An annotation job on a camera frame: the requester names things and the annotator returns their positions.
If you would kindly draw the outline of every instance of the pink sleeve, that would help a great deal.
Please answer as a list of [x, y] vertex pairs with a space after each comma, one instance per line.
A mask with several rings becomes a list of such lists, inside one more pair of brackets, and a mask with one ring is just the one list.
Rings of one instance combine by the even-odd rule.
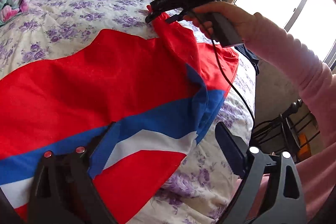
[[336, 75], [298, 39], [259, 13], [255, 18], [255, 29], [245, 41], [246, 47], [281, 70], [298, 88], [316, 117], [327, 148], [336, 142]]

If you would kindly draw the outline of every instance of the black handheld device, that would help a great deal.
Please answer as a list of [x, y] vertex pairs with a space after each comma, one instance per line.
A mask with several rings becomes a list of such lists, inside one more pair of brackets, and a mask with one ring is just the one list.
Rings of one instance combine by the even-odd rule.
[[[209, 3], [211, 1], [221, 0], [154, 0], [150, 3], [152, 12], [146, 17], [149, 23], [161, 13], [168, 10], [182, 8], [181, 13], [171, 16], [166, 20], [167, 23], [181, 21], [183, 16], [188, 14], [193, 8]], [[213, 27], [213, 39], [221, 44], [222, 47], [232, 47], [242, 44], [241, 37], [236, 32], [231, 22], [220, 13], [197, 14], [197, 18], [202, 21], [211, 21]]]

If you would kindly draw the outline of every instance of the flag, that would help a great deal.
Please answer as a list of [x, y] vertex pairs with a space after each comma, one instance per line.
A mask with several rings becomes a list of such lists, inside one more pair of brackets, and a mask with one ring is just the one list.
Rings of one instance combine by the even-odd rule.
[[[153, 21], [159, 38], [104, 29], [71, 56], [30, 63], [0, 80], [0, 187], [22, 217], [43, 153], [70, 153], [112, 121], [88, 174], [119, 223], [202, 140], [230, 86], [212, 45], [166, 18]], [[233, 81], [238, 54], [216, 47]]]

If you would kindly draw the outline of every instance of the white stripe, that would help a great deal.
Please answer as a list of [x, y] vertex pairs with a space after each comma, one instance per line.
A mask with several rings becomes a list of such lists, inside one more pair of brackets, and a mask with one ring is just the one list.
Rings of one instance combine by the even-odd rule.
[[3, 184], [0, 187], [13, 208], [19, 208], [28, 202], [32, 183], [33, 178], [28, 178]]
[[[174, 139], [162, 133], [141, 130], [116, 144], [104, 169], [140, 150], [172, 151], [188, 155], [196, 146], [196, 137], [196, 132], [191, 132], [180, 139]], [[33, 178], [28, 178], [3, 184], [0, 187], [13, 208], [18, 208], [28, 203], [32, 183]]]
[[142, 129], [115, 145], [104, 169], [141, 150], [171, 151], [188, 155], [191, 149], [195, 147], [196, 137], [196, 131], [190, 132], [180, 139], [174, 139], [160, 132]]

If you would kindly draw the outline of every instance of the person's arm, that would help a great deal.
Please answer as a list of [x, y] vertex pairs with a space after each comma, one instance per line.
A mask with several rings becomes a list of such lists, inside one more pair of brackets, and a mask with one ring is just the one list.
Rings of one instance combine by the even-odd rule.
[[[195, 8], [194, 12], [220, 12], [227, 17], [246, 47], [281, 70], [298, 88], [316, 117], [325, 147], [336, 142], [336, 76], [306, 45], [259, 13], [250, 15], [225, 2], [208, 3]], [[213, 33], [211, 22], [204, 23], [205, 31], [197, 19], [189, 16], [185, 19], [192, 20], [206, 36], [208, 32]]]

